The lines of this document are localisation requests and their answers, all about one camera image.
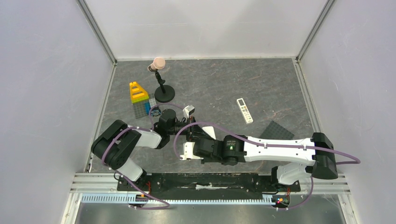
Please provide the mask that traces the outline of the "long white remote control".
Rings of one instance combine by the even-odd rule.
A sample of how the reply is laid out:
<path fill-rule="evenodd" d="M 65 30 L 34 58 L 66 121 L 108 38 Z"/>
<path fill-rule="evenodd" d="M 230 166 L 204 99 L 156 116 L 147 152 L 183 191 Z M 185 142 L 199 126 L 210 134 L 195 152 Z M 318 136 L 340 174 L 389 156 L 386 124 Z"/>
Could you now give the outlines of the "long white remote control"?
<path fill-rule="evenodd" d="M 246 124 L 253 123 L 252 116 L 251 116 L 251 114 L 250 114 L 250 112 L 249 112 L 249 110 L 247 108 L 247 105 L 246 105 L 244 99 L 243 98 L 238 98 L 238 99 L 236 99 L 236 103 L 237 103 L 237 105 L 238 105 L 238 107 L 240 109 L 240 112 L 241 112 L 244 120 L 245 120 L 245 123 Z"/>

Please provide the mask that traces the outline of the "white grey remote control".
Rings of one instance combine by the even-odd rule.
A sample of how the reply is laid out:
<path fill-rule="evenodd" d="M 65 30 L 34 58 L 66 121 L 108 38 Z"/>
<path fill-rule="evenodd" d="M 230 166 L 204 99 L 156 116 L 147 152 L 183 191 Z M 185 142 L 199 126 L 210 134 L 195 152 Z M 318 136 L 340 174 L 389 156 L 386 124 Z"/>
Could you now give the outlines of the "white grey remote control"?
<path fill-rule="evenodd" d="M 202 127 L 202 130 L 206 133 L 206 134 L 208 134 L 212 139 L 216 139 L 216 135 L 215 135 L 215 131 L 214 131 L 214 128 L 213 128 L 213 126 L 204 126 L 204 127 Z"/>

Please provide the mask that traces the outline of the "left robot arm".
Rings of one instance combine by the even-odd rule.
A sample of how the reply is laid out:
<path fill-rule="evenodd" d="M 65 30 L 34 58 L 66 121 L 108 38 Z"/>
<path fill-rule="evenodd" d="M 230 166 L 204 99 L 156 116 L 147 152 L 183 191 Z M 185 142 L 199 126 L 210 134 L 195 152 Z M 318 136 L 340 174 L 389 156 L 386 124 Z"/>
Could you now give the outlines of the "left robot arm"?
<path fill-rule="evenodd" d="M 184 120 L 178 121 L 176 112 L 166 109 L 162 112 L 154 128 L 146 129 L 129 126 L 122 120 L 114 121 L 92 144 L 91 152 L 102 163 L 128 178 L 128 184 L 134 190 L 145 188 L 146 172 L 130 158 L 135 147 L 161 149 L 187 125 L 187 119 L 195 111 L 192 105 L 183 108 Z"/>

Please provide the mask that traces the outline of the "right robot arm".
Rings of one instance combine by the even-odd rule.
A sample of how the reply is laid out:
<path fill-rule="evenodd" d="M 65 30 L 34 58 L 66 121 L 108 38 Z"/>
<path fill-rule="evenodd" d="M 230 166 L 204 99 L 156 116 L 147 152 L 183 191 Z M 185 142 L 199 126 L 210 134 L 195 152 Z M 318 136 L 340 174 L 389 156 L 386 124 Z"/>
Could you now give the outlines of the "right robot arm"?
<path fill-rule="evenodd" d="M 200 160 L 234 166 L 253 161 L 285 161 L 271 170 L 270 185 L 282 190 L 301 178 L 337 179 L 333 144 L 324 133 L 299 140 L 268 140 L 227 135 L 223 140 L 197 138 L 184 144 L 184 160 Z"/>

